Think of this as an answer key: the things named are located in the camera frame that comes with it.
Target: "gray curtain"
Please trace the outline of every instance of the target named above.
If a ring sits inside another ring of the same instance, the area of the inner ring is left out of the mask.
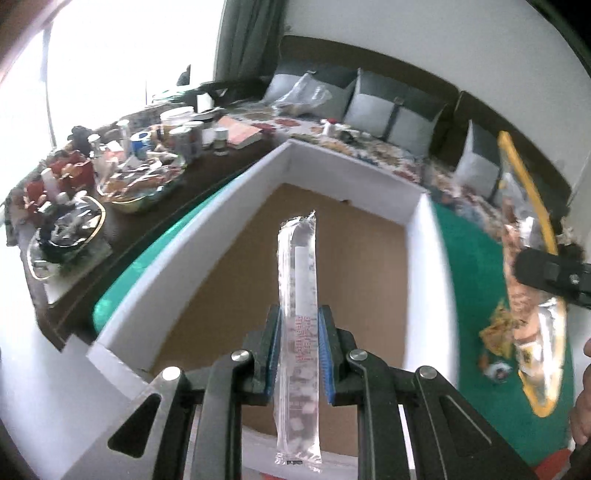
[[[286,3],[287,0],[226,0],[217,41],[216,80],[272,73]]]

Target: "yellow-edged plastic bag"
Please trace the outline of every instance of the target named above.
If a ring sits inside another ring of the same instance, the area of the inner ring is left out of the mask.
[[[515,320],[513,340],[519,377],[538,417],[550,415],[558,402],[566,347],[566,306],[562,298],[519,283],[513,267],[526,247],[558,254],[548,212],[511,136],[500,132],[499,184],[503,213],[503,271]]]

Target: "human hand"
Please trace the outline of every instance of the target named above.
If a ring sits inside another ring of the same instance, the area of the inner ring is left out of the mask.
[[[583,352],[591,357],[591,339],[585,343]],[[591,365],[585,369],[583,391],[570,411],[570,430],[577,445],[584,445],[591,436]]]

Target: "gray and white pillow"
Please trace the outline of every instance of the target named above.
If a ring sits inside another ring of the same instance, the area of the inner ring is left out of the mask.
[[[408,89],[405,83],[359,69],[345,123],[382,138],[396,105],[403,102]]]
[[[386,141],[417,157],[426,157],[444,107],[443,100],[409,87],[402,104],[392,114]]]
[[[312,72],[314,81],[308,86],[311,91],[324,85],[332,98],[312,111],[321,118],[343,119],[345,110],[355,87],[356,71],[338,65],[314,63],[299,60],[283,60],[275,71],[265,92],[263,102],[270,104],[286,95],[296,82],[307,72]]]
[[[494,193],[500,168],[501,155],[495,136],[470,120],[464,152],[454,173],[455,180],[489,199]]]

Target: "clear plastic package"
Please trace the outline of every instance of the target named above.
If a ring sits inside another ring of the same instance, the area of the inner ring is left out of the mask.
[[[275,383],[278,465],[320,471],[316,216],[297,217],[278,235],[281,350]]]
[[[332,98],[324,84],[305,73],[292,89],[271,105],[279,115],[300,116],[310,113]]]
[[[511,136],[498,138],[502,157],[503,271],[514,319],[513,341],[519,377],[531,408],[538,417],[554,410],[560,395],[566,347],[566,305],[562,298],[517,281],[513,266],[526,247],[558,254],[548,212]]]

